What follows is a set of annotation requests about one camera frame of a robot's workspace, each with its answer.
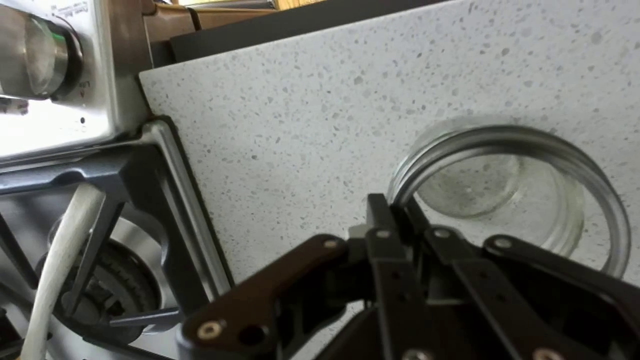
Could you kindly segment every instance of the wire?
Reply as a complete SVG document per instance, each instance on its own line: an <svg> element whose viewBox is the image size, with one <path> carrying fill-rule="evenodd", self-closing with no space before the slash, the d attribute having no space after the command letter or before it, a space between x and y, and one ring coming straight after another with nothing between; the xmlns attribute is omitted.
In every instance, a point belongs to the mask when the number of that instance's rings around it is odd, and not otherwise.
<svg viewBox="0 0 640 360"><path fill-rule="evenodd" d="M61 298L64 281L98 218L103 203L105 194L101 191L91 185L81 185L68 204L42 268L21 360L45 360L47 334L54 307Z"/></svg>

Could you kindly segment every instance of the white granite countertop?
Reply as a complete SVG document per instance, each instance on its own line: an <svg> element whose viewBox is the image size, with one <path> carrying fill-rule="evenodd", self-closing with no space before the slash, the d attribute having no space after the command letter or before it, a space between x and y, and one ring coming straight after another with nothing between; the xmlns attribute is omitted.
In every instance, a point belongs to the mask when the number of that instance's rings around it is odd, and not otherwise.
<svg viewBox="0 0 640 360"><path fill-rule="evenodd" d="M364 197L427 126L518 116L586 150L640 218L640 3L446 3L143 74L242 281ZM639 247L628 281L640 283Z"/></svg>

